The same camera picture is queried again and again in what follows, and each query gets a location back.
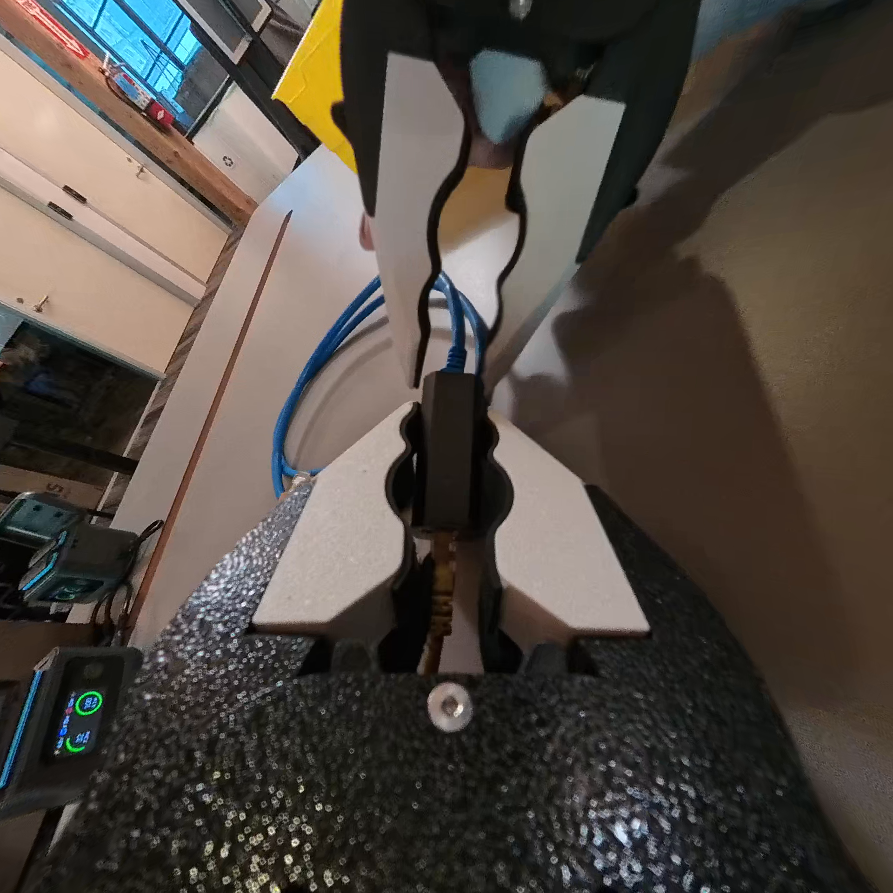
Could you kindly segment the black power station green display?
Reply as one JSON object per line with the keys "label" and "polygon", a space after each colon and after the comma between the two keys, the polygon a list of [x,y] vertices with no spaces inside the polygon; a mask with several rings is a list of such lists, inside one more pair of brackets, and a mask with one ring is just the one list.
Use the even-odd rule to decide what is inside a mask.
{"label": "black power station green display", "polygon": [[131,646],[58,647],[34,668],[2,756],[1,819],[82,798],[143,663]]}

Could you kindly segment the wooden post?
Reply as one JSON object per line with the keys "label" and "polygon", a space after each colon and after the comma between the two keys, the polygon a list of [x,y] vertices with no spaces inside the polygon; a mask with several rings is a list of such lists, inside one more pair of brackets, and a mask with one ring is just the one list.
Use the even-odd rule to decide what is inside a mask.
{"label": "wooden post", "polygon": [[[49,2],[37,2],[78,39]],[[106,86],[106,64],[85,43],[91,57],[82,61],[57,44],[12,1],[1,3],[2,52],[100,130],[156,178],[205,214],[244,227],[257,208],[254,200],[229,180],[173,127],[162,131]]]}

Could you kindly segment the white door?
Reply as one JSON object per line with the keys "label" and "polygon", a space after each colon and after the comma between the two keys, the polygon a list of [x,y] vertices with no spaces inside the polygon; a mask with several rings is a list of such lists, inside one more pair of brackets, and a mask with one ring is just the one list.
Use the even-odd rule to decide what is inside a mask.
{"label": "white door", "polygon": [[2,149],[207,281],[230,226],[42,67],[1,38]]}
{"label": "white door", "polygon": [[4,189],[2,305],[162,377],[193,308]]}

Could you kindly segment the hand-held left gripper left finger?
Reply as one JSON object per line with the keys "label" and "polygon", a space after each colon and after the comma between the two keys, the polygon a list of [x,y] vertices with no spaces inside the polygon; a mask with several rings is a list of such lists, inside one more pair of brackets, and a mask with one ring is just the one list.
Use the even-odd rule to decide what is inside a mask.
{"label": "hand-held left gripper left finger", "polygon": [[395,627],[392,586],[407,532],[386,481],[414,408],[401,405],[316,476],[253,615],[257,631],[381,641]]}

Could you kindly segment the large paned window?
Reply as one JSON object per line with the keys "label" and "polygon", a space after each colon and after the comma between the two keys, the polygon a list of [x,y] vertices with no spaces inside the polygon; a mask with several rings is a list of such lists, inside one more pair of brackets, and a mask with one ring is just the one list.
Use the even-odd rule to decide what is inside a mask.
{"label": "large paned window", "polygon": [[172,1],[50,2],[75,35],[127,73],[172,113],[186,134],[213,105],[229,77],[199,39],[199,29]]}

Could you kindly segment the grey power station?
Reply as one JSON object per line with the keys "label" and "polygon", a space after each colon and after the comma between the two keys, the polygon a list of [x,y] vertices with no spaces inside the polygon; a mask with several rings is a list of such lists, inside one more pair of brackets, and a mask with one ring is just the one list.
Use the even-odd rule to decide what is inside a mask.
{"label": "grey power station", "polygon": [[27,564],[13,575],[17,607],[95,603],[128,579],[142,535],[96,525],[93,515],[36,492],[19,494],[2,510],[2,546],[28,553]]}

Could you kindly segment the black ethernet coupler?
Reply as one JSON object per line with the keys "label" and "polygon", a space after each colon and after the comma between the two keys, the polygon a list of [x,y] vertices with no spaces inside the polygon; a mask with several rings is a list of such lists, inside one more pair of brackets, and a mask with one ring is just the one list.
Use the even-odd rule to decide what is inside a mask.
{"label": "black ethernet coupler", "polygon": [[413,527],[470,534],[480,516],[482,388],[472,373],[434,372],[420,401]]}

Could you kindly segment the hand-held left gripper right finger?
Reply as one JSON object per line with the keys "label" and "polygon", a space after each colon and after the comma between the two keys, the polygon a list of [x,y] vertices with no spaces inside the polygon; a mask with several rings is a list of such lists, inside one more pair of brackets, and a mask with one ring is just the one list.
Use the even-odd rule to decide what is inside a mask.
{"label": "hand-held left gripper right finger", "polygon": [[502,414],[488,414],[486,432],[481,640],[648,635],[582,480]]}

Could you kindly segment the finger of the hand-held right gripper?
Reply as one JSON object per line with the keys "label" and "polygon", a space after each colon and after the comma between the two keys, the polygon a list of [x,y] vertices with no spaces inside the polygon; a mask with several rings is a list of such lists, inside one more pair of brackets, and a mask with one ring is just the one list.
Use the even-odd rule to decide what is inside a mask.
{"label": "finger of the hand-held right gripper", "polygon": [[466,155],[465,137],[463,112],[436,63],[389,52],[370,223],[392,343],[409,388],[418,387],[430,338],[440,216]]}
{"label": "finger of the hand-held right gripper", "polygon": [[578,254],[626,105],[578,95],[534,128],[519,163],[516,250],[497,282],[498,320],[482,373],[490,395],[580,267]]}

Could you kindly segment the large yellow bin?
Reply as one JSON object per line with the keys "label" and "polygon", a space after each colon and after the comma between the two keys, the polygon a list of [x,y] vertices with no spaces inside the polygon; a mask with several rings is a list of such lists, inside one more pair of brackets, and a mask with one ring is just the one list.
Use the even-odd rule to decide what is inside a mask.
{"label": "large yellow bin", "polygon": [[344,100],[341,72],[343,1],[322,1],[285,67],[272,98],[353,173],[353,148],[332,113]]}

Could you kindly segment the grey panel on stand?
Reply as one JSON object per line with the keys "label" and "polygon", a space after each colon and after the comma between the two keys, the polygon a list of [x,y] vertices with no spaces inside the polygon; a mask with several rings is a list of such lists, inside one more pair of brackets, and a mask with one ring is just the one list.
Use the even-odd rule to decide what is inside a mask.
{"label": "grey panel on stand", "polygon": [[232,63],[239,63],[273,13],[267,1],[176,1],[202,36]]}

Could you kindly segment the white recycling bin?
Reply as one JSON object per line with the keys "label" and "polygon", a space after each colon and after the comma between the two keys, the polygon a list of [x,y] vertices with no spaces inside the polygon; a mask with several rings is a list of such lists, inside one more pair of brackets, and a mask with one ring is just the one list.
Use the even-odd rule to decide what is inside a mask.
{"label": "white recycling bin", "polygon": [[287,179],[296,149],[237,85],[230,85],[193,145],[234,185],[261,204]]}

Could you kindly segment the red sign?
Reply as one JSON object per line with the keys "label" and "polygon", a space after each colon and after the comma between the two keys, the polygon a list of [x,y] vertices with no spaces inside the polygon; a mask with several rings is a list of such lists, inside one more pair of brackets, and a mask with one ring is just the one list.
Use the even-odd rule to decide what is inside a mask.
{"label": "red sign", "polygon": [[61,23],[35,1],[14,1],[28,17],[40,28],[52,37],[52,39],[67,52],[86,61],[91,57],[91,52],[73,34],[64,28]]}

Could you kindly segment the red fire extinguisher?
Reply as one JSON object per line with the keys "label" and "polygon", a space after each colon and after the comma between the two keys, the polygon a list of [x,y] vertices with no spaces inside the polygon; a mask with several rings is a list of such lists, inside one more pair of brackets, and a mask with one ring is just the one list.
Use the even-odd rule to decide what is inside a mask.
{"label": "red fire extinguisher", "polygon": [[106,86],[128,106],[162,131],[173,130],[174,118],[154,95],[135,82],[118,64],[105,64],[101,73]]}

